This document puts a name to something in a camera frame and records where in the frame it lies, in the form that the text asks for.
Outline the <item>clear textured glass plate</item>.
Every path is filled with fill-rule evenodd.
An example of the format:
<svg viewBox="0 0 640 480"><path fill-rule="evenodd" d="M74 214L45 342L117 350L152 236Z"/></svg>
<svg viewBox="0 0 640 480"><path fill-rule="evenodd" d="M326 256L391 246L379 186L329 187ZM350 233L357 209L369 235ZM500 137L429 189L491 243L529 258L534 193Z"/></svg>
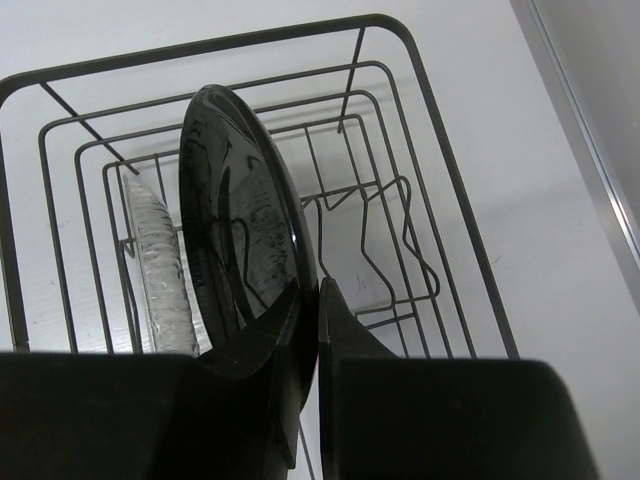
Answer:
<svg viewBox="0 0 640 480"><path fill-rule="evenodd" d="M127 215L147 308L152 351L200 355L181 250L166 203L147 185L124 181Z"/></svg>

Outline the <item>black round plate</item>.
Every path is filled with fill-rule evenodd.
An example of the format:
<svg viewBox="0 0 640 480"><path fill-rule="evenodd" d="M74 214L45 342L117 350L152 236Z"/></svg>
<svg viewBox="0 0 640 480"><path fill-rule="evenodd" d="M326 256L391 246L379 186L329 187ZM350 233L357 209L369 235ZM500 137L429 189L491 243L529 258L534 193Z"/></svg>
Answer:
<svg viewBox="0 0 640 480"><path fill-rule="evenodd" d="M202 87L187 107L179 198L188 269L212 346L259 322L295 283L301 302L296 355L307 396L319 291L311 234L272 136L225 86Z"/></svg>

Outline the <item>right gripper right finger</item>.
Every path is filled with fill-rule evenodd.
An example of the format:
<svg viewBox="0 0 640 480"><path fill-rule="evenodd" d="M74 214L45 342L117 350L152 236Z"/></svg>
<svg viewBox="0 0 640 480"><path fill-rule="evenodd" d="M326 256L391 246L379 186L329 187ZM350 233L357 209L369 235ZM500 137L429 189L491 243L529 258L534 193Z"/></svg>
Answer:
<svg viewBox="0 0 640 480"><path fill-rule="evenodd" d="M327 479L595 479L570 393L531 360L393 354L319 295L319 413Z"/></svg>

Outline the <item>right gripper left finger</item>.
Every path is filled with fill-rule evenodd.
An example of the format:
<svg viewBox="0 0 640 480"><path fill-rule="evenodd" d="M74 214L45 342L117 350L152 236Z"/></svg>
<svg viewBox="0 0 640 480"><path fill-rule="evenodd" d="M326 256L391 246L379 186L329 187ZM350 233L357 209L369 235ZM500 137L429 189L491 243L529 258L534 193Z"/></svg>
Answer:
<svg viewBox="0 0 640 480"><path fill-rule="evenodd" d="M193 358L5 353L5 479L284 479L296 462L301 299Z"/></svg>

